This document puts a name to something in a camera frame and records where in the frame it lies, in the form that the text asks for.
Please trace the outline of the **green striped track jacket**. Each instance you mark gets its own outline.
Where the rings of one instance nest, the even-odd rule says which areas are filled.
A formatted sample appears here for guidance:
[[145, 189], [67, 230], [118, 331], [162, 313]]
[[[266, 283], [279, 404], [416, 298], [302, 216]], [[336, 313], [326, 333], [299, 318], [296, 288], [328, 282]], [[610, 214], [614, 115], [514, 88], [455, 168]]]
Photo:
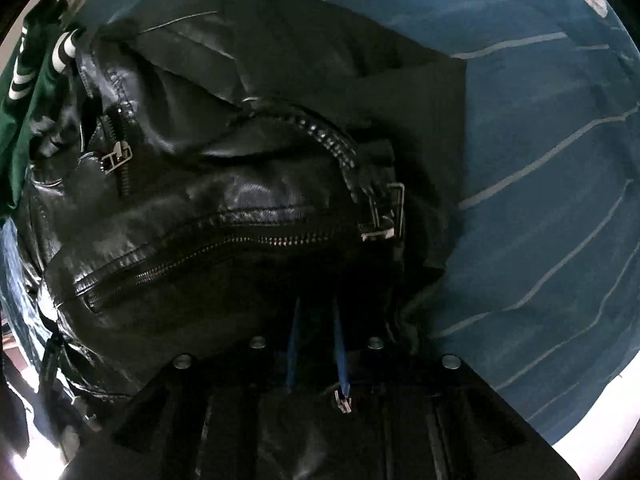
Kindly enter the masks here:
[[22, 196], [32, 139], [38, 122], [53, 118], [62, 79], [76, 65], [78, 38], [85, 29], [65, 26], [66, 0], [39, 0], [24, 17], [21, 33], [1, 74], [1, 219]]

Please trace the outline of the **blue striped bed sheet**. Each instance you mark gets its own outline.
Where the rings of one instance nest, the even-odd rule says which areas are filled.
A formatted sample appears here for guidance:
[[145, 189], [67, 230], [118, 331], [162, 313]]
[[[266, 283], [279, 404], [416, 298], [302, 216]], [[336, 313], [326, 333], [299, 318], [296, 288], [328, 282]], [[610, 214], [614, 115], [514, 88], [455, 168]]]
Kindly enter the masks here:
[[[88, 23], [140, 0], [90, 0]], [[323, 0], [466, 64], [432, 336], [548, 441], [639, 350], [639, 51], [602, 0]]]

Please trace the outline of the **black leather jacket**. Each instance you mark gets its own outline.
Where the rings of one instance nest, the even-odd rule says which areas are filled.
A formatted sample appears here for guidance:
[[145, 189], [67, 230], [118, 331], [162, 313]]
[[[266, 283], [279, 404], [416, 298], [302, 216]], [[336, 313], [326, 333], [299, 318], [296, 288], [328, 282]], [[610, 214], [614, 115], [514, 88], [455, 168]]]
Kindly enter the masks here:
[[63, 375], [85, 411], [68, 465], [176, 356], [295, 310], [297, 479], [335, 479], [336, 311], [427, 352], [409, 312], [454, 244], [465, 62], [320, 0], [84, 29], [14, 214], [43, 392]]

